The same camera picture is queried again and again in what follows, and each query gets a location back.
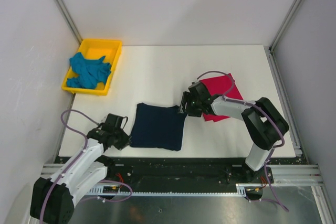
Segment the magenta t-shirt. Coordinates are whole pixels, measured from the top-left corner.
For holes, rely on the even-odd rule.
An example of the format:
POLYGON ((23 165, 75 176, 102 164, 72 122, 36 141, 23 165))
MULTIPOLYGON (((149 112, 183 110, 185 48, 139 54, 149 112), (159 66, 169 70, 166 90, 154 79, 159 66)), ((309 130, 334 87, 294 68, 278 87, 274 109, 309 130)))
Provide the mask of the magenta t-shirt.
MULTIPOLYGON (((207 87, 211 95, 223 94, 225 91, 228 91, 229 88, 232 86, 232 81, 230 80, 230 77, 232 77, 232 75, 231 73, 229 73, 228 75, 229 76, 219 76, 202 79, 201 83, 207 87)), ((236 85, 233 86, 233 88, 226 94, 226 96, 233 99, 243 100, 243 97, 236 85)), ((206 122, 213 121, 216 123, 221 120, 228 119, 229 117, 225 115, 210 115, 203 113, 203 118, 206 122)))

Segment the navy blue t-shirt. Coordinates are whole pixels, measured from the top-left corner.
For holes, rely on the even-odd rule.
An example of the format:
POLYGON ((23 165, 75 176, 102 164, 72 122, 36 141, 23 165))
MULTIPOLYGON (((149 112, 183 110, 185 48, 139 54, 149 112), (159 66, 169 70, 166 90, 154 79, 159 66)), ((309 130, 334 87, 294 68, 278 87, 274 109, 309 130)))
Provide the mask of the navy blue t-shirt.
POLYGON ((179 112, 177 105, 160 107, 137 104, 130 146, 180 151, 186 116, 179 112))

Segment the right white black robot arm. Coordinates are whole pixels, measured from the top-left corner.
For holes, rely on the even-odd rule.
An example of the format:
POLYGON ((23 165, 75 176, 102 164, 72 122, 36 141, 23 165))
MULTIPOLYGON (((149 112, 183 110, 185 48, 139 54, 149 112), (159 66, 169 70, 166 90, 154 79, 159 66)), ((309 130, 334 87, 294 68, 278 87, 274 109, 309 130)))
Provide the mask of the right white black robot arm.
POLYGON ((261 177, 261 168, 275 149, 284 146, 289 125, 272 102, 265 97, 257 101, 229 98, 224 94, 211 95, 207 87, 196 82, 183 92, 180 113, 200 117, 203 113, 228 116, 245 123, 253 145, 242 169, 243 179, 254 183, 261 177))

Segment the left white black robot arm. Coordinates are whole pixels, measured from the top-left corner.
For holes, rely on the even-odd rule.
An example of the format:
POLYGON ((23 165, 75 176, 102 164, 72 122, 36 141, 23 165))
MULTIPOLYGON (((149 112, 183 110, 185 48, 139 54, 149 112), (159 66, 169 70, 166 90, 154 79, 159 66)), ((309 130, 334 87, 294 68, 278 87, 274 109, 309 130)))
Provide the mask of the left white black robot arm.
POLYGON ((111 147, 122 150, 130 144, 124 131, 128 117, 108 114, 87 134, 83 145, 49 178, 38 178, 33 186, 30 216, 40 223, 68 223, 76 205, 101 181, 115 178, 115 161, 104 155, 111 147))

